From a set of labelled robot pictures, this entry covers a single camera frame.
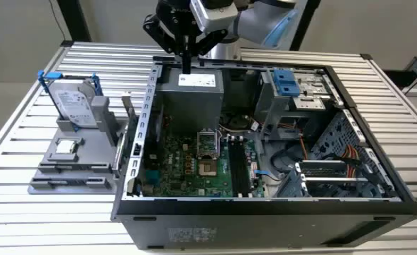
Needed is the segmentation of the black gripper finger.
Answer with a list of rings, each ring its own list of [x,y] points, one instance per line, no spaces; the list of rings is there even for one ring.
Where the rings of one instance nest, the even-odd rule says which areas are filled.
[[[157,14],[149,15],[143,22],[143,29],[164,50],[181,57],[182,73],[188,74],[188,41],[182,30],[182,22],[176,17],[166,17],[162,21]]]
[[[228,30],[217,30],[210,32],[205,38],[198,42],[197,36],[190,35],[186,45],[186,74],[192,73],[192,61],[193,57],[200,55],[206,55],[206,53],[214,48],[214,46],[225,39],[228,36]]]

